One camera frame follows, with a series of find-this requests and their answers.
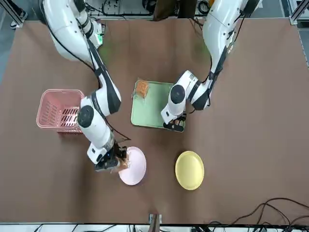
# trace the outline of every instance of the metal frame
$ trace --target metal frame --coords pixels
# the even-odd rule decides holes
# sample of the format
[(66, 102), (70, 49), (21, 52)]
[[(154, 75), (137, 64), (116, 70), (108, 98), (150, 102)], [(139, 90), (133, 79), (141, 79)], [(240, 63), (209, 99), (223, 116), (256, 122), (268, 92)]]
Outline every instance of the metal frame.
[(0, 5), (4, 10), (11, 16), (17, 27), (21, 28), (23, 26), (23, 21), (21, 21), (18, 13), (13, 9), (13, 7), (7, 2), (7, 0), (0, 0)]
[(290, 16), (292, 25), (297, 24), (297, 19), (303, 14), (307, 7), (309, 7), (309, 0), (302, 0)]

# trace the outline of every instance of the yellow plate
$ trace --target yellow plate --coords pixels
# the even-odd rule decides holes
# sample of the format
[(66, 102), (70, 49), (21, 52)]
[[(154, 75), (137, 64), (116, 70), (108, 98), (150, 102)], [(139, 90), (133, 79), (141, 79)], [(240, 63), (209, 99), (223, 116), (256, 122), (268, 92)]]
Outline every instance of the yellow plate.
[(175, 174), (179, 184), (184, 189), (197, 189), (204, 179), (202, 159), (193, 151), (183, 152), (176, 161)]

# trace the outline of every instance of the orange object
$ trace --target orange object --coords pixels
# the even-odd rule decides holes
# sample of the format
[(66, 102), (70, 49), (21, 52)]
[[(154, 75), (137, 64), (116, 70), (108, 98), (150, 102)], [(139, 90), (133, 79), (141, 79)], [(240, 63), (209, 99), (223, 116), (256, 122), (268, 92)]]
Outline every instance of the orange object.
[(77, 123), (81, 99), (79, 90), (48, 89), (41, 97), (37, 125), (57, 132), (82, 133)]
[(208, 2), (210, 7), (213, 5), (213, 3), (214, 3), (214, 0), (209, 0), (209, 2)]
[(146, 98), (148, 92), (148, 82), (139, 81), (136, 85), (135, 92), (139, 94), (141, 97)]

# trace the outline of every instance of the pink plate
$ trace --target pink plate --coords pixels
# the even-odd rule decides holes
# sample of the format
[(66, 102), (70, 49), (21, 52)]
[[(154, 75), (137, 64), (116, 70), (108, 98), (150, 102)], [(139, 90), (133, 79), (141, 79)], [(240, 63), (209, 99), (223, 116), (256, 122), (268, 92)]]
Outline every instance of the pink plate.
[(136, 185), (146, 172), (146, 158), (137, 147), (128, 147), (126, 153), (129, 158), (128, 168), (119, 172), (121, 180), (127, 185)]

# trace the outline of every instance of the green tray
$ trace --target green tray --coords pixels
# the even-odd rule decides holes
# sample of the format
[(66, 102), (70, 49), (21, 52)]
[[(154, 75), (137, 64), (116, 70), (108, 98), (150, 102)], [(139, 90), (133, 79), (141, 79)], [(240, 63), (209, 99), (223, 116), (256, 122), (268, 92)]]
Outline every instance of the green tray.
[(135, 126), (164, 128), (161, 111), (168, 103), (172, 83), (148, 81), (146, 98), (133, 93), (131, 122)]

